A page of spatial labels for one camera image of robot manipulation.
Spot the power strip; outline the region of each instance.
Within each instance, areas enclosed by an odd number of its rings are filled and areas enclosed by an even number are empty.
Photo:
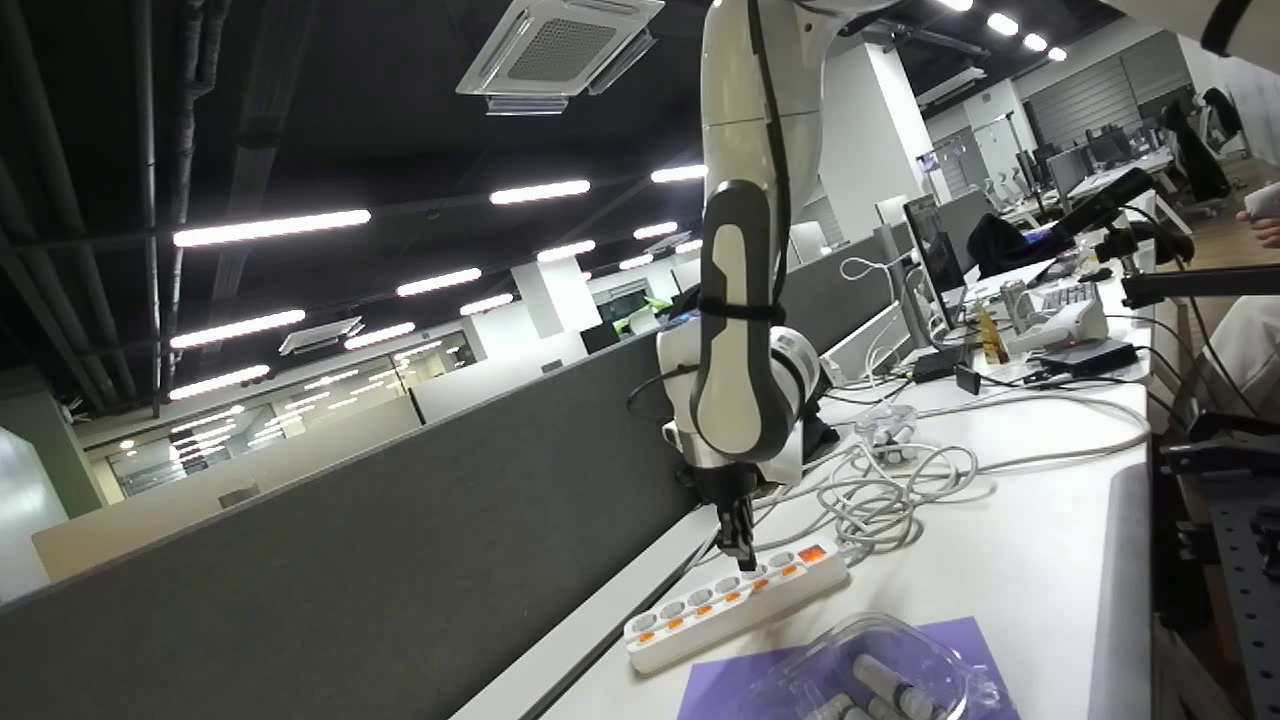
[[[636,676],[664,671],[727,636],[770,624],[809,599],[847,584],[847,569],[832,543],[800,543],[776,552],[760,572],[731,572],[709,587],[664,599],[626,624]]]

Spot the white robotic arm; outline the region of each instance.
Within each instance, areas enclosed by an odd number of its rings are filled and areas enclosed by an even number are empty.
[[[816,353],[780,328],[793,210],[816,189],[820,65],[838,34],[894,0],[717,0],[706,21],[709,162],[701,324],[659,336],[677,448],[720,505],[720,547],[751,557],[751,465],[816,387]]]

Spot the person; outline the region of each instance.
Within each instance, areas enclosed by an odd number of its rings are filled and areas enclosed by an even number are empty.
[[[1239,217],[1263,247],[1280,247],[1280,184],[1243,195]],[[1239,298],[1217,324],[1212,347],[1243,402],[1280,422],[1280,298]]]

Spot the ceiling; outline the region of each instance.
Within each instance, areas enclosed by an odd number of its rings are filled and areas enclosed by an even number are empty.
[[[177,331],[268,308],[430,328],[455,319],[463,301],[507,289],[507,267],[558,242],[591,238],[600,247],[585,267],[610,272],[641,252],[634,229],[669,217],[697,229],[701,184],[658,189],[650,172],[701,162],[697,62],[709,0],[669,0],[651,23],[658,50],[610,95],[572,102],[559,120],[490,120],[484,102],[452,94],[507,0],[236,0],[211,94],[196,102],[194,184],[180,191],[184,6],[201,0],[154,0],[162,229],[177,229],[184,195],[190,226],[322,210],[371,210],[376,221],[304,245],[190,252],[180,272],[165,245],[162,291],[171,298],[180,281]],[[1107,21],[1091,0],[1009,14],[1056,45]],[[986,14],[904,0],[888,21],[986,50],[992,79],[1037,65],[1017,41],[995,41]],[[95,0],[18,0],[3,6],[0,34],[0,365],[39,365],[65,402],[85,398],[95,414],[142,410],[158,347],[142,34],[131,14]],[[910,37],[899,52],[917,94],[969,65]],[[558,178],[588,178],[597,189],[559,205],[490,205],[494,189]],[[484,267],[481,283],[396,301],[403,281],[474,264]],[[177,365],[177,383],[257,365],[278,345],[280,336],[257,336],[194,353]]]

